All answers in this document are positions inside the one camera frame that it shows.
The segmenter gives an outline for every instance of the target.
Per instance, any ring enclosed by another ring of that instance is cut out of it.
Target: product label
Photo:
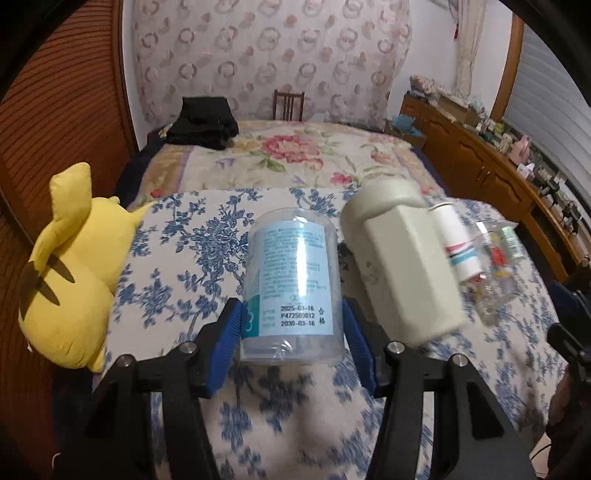
[[[259,235],[264,248],[242,337],[332,335],[324,227],[278,222]]]

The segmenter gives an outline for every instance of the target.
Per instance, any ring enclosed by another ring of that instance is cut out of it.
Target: wooden cabinet
[[[520,223],[534,242],[530,254],[539,250],[554,278],[564,281],[574,271],[583,258],[580,247],[505,155],[408,95],[401,113],[417,118],[417,128],[427,136],[423,151],[452,197],[490,203],[505,218]]]

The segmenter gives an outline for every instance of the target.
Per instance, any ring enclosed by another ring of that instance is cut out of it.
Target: white and blue tablecloth
[[[299,206],[321,212],[337,227],[354,193],[333,189],[240,189],[178,193],[146,215],[127,256],[109,319],[106,369],[123,353],[142,360],[166,354],[214,322],[228,297],[242,299],[248,231],[270,210]],[[491,206],[456,200],[464,223],[502,218]],[[343,294],[371,316],[355,262],[340,249]],[[521,295],[484,327],[465,301],[470,323],[426,346],[437,358],[468,356],[533,447],[564,365],[546,343],[557,321],[540,275],[529,260],[515,273]],[[207,432],[224,479],[364,478],[384,409],[361,388],[347,356],[334,366],[271,367],[234,360],[224,387],[202,400]],[[428,478],[433,399],[426,397],[417,478]],[[152,395],[154,457],[169,478],[161,396]]]

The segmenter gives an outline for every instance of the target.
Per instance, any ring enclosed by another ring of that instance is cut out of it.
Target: metal bolt
[[[452,357],[452,362],[459,367],[465,367],[468,364],[468,357],[462,353],[457,353]]]
[[[390,342],[388,344],[388,350],[390,350],[395,355],[400,355],[405,350],[405,346],[402,342]]]
[[[133,355],[125,354],[121,355],[115,362],[119,367],[128,367],[134,362],[135,358]]]
[[[191,353],[193,353],[197,349],[197,345],[195,345],[193,342],[184,342],[184,343],[181,343],[181,346],[178,348],[179,348],[179,350],[182,351],[182,353],[186,353],[187,355],[190,355]]]

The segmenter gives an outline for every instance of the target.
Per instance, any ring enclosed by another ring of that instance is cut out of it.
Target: white wall
[[[410,88],[411,75],[423,75],[451,89],[456,78],[456,24],[449,10],[428,0],[410,0],[413,40],[406,62],[392,83],[388,116],[400,111]],[[501,84],[509,40],[512,12],[499,0],[487,0],[478,55],[472,73],[472,96],[479,97],[490,113]]]
[[[125,86],[127,87],[127,100],[131,120],[134,124],[135,136],[138,146],[142,149],[146,145],[146,136],[152,131],[152,127],[144,118],[139,104],[139,91],[134,75],[134,53],[132,48],[132,9],[134,0],[124,0],[122,13],[122,44],[123,44],[123,71],[125,74]]]

